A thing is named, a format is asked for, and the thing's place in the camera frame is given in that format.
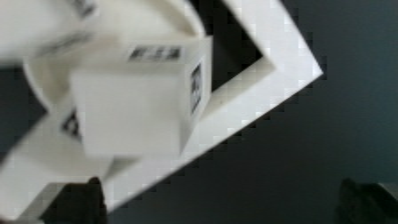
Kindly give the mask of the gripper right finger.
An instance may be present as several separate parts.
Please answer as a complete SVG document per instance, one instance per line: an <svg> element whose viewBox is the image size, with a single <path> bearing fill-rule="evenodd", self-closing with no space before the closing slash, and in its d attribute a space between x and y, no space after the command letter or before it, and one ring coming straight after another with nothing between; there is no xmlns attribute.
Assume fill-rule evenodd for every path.
<svg viewBox="0 0 398 224"><path fill-rule="evenodd" d="M335 224L398 224L398 183L342 181Z"/></svg>

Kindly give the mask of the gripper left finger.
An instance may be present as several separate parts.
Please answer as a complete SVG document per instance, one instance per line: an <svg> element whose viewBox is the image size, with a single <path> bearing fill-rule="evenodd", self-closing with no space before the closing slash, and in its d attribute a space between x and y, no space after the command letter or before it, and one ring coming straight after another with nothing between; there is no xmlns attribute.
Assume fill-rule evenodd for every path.
<svg viewBox="0 0 398 224"><path fill-rule="evenodd" d="M107 205L102 181L70 183L42 214L45 224L107 224Z"/></svg>

